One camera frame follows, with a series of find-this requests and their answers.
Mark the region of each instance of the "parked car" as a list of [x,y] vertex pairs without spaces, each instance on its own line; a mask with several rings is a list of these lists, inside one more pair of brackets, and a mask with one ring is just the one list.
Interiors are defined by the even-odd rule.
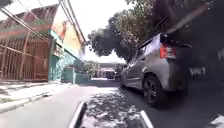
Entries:
[[115,72],[114,71],[105,71],[107,79],[114,79]]
[[178,57],[190,47],[175,43],[166,34],[154,36],[138,48],[122,71],[121,87],[141,90],[152,107],[165,103],[167,92],[186,92],[191,74]]

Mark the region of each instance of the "street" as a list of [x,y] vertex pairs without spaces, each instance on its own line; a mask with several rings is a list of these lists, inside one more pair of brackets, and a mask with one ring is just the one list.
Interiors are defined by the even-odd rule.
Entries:
[[82,100],[88,103],[83,119],[86,127],[135,128],[138,113],[145,110],[155,128],[219,128],[223,126],[223,98],[222,84],[195,83],[186,98],[171,96],[166,109],[156,110],[143,101],[140,92],[121,90],[113,80],[96,79],[0,114],[0,127],[67,128]]

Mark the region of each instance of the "railing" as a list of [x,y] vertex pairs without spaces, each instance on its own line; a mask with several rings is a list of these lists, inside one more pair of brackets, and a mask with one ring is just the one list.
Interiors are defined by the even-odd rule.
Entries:
[[15,36],[8,30],[5,38],[0,39],[0,79],[47,81],[50,45],[28,29],[23,28],[23,31]]

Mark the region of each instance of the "car tail light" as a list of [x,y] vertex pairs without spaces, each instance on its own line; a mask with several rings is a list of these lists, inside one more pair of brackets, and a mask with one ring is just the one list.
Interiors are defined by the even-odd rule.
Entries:
[[160,48],[160,58],[175,59],[176,58],[176,49],[162,45]]

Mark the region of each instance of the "sidewalk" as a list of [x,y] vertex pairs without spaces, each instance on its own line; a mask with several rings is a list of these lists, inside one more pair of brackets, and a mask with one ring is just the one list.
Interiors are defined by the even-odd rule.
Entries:
[[77,85],[65,83],[26,83],[0,85],[0,113],[15,109],[25,103],[51,96]]

